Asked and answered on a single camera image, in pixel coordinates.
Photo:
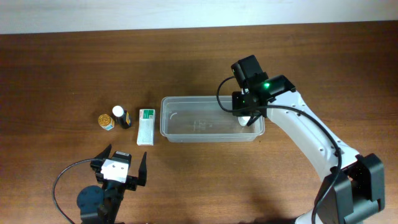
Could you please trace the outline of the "dark bottle white cap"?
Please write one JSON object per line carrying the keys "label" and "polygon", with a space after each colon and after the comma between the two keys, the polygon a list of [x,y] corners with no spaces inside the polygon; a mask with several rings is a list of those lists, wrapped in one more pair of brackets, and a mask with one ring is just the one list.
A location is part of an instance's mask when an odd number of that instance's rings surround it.
{"label": "dark bottle white cap", "polygon": [[123,128],[128,129],[132,126],[132,121],[129,113],[119,105],[112,108],[113,115],[116,118],[117,123]]}

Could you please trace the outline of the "white green medicine box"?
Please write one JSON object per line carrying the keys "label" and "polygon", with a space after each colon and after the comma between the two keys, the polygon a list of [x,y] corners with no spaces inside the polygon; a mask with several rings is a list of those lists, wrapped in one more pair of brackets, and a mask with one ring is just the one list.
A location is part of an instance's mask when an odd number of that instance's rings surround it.
{"label": "white green medicine box", "polygon": [[155,133],[155,110],[139,110],[138,146],[153,146]]}

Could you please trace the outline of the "white spray bottle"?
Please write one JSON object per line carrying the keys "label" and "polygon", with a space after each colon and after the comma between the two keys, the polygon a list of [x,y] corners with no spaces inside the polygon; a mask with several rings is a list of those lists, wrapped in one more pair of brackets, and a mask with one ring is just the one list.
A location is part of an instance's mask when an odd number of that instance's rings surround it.
{"label": "white spray bottle", "polygon": [[247,126],[250,119],[251,119],[250,116],[239,116],[238,122],[241,126]]}

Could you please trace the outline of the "small jar gold lid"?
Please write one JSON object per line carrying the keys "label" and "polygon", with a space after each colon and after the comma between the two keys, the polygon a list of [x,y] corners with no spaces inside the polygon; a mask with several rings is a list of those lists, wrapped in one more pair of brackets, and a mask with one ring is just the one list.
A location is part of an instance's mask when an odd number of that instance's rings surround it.
{"label": "small jar gold lid", "polygon": [[107,131],[114,128],[114,120],[108,114],[101,114],[98,117],[98,124]]}

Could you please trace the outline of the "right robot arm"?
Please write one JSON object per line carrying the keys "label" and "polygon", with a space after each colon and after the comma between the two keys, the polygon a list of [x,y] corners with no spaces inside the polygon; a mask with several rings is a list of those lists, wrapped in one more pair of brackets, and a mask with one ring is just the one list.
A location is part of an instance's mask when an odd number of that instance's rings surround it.
{"label": "right robot arm", "polygon": [[242,126],[260,117],[281,128],[304,153],[322,184],[313,208],[292,223],[361,223],[385,207],[384,164],[344,143],[307,106],[283,75],[268,77],[255,56],[231,66],[240,87],[232,114]]}

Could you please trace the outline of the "clear plastic container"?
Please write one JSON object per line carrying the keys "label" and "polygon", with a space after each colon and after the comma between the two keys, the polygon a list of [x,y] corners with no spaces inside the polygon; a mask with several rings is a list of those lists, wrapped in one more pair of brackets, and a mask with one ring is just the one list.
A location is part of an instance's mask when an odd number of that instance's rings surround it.
{"label": "clear plastic container", "polygon": [[241,126],[215,96],[167,96],[160,107],[160,133],[170,142],[249,142],[265,133],[264,118]]}

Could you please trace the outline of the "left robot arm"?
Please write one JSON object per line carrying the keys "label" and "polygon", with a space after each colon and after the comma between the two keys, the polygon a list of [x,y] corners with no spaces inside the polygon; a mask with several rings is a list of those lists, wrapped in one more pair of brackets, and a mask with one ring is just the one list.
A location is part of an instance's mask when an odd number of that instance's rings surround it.
{"label": "left robot arm", "polygon": [[147,182],[147,154],[144,153],[138,176],[128,174],[132,156],[116,151],[111,155],[109,145],[90,161],[96,180],[101,186],[85,187],[77,196],[76,204],[80,209],[82,223],[116,222],[116,217],[127,190],[135,191]]}

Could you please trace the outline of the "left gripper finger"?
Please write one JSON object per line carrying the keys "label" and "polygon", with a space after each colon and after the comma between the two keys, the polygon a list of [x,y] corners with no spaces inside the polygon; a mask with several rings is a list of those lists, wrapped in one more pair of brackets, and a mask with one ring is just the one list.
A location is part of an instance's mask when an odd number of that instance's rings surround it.
{"label": "left gripper finger", "polygon": [[95,156],[95,159],[107,159],[109,157],[111,149],[112,149],[112,145],[109,144],[101,153],[99,153],[97,156]]}
{"label": "left gripper finger", "polygon": [[147,182],[147,163],[146,163],[146,159],[147,159],[147,153],[145,152],[140,166],[139,166],[139,173],[138,173],[138,185],[140,186],[145,186],[146,182]]}

